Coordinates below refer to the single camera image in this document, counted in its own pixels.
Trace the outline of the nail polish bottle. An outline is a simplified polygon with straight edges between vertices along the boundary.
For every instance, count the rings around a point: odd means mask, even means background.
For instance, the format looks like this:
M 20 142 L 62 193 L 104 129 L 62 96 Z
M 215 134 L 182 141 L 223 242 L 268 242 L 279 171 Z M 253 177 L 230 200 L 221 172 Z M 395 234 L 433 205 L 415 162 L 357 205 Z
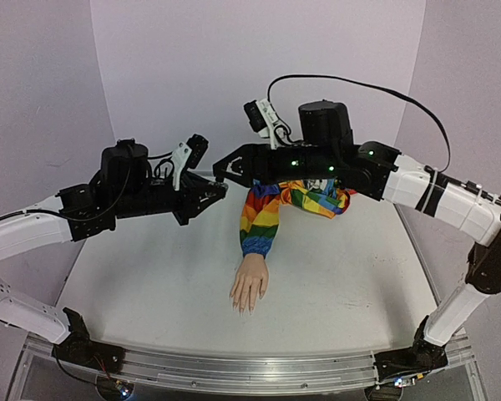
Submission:
M 225 182 L 211 181 L 208 186 L 209 197 L 224 198 L 228 191 L 228 185 Z

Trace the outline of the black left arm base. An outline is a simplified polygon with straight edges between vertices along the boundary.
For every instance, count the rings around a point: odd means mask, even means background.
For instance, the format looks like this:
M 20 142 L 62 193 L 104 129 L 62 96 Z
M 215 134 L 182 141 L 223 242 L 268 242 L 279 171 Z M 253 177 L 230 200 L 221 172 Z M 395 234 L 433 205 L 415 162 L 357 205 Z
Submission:
M 67 307 L 63 312 L 68 319 L 68 336 L 60 344 L 53 345 L 52 355 L 59 362 L 100 369 L 106 373 L 120 373 L 124 364 L 124 348 L 93 340 L 78 312 Z

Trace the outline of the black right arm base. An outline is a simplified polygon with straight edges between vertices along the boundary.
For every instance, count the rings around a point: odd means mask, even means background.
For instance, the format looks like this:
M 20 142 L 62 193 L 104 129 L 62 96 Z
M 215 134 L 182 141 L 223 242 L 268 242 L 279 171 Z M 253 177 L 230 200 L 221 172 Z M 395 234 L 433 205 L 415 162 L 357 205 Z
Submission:
M 379 383 L 431 373 L 448 366 L 445 347 L 434 345 L 424 338 L 423 330 L 427 321 L 428 316 L 422 320 L 417 328 L 410 347 L 382 351 L 374 356 L 373 366 L 377 370 Z

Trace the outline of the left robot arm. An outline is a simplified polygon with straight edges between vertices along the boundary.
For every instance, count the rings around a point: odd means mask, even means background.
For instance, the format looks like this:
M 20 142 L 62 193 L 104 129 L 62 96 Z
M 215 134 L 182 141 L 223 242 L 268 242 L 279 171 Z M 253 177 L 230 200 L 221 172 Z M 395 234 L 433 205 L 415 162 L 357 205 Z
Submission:
M 208 148 L 193 135 L 158 158 L 170 170 L 151 165 L 146 146 L 120 140 L 103 150 L 101 165 L 87 184 L 61 190 L 37 204 L 0 216 L 0 261 L 54 243 L 77 242 L 113 231 L 119 219 L 172 214 L 185 226 L 222 200 L 225 184 L 194 173 Z M 76 312 L 55 307 L 12 289 L 0 279 L 0 321 L 62 344 L 74 362 L 86 365 L 96 356 Z

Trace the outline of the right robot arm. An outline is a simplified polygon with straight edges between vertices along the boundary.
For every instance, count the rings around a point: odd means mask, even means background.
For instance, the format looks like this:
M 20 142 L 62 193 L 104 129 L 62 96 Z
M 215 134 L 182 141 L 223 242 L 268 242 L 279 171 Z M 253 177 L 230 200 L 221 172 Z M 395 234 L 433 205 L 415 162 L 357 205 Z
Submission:
M 456 180 L 391 146 L 355 144 L 343 103 L 301 105 L 303 142 L 293 146 L 281 144 L 284 126 L 267 100 L 247 103 L 244 111 L 251 128 L 270 142 L 242 145 L 214 163 L 217 180 L 251 187 L 255 182 L 334 179 L 373 200 L 411 207 L 473 239 L 468 272 L 428 316 L 421 334 L 425 343 L 444 346 L 481 303 L 501 292 L 501 195 Z

